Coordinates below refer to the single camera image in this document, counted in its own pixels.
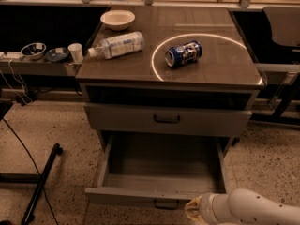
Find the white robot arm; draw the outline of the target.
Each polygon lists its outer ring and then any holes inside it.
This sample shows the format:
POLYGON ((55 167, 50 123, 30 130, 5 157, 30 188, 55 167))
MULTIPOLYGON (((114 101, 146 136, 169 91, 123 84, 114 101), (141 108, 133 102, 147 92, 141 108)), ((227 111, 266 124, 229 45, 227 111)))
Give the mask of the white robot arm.
POLYGON ((185 207, 192 220, 208 225, 300 225, 300 208, 266 199, 254 191, 237 188, 229 194, 204 193, 185 207))

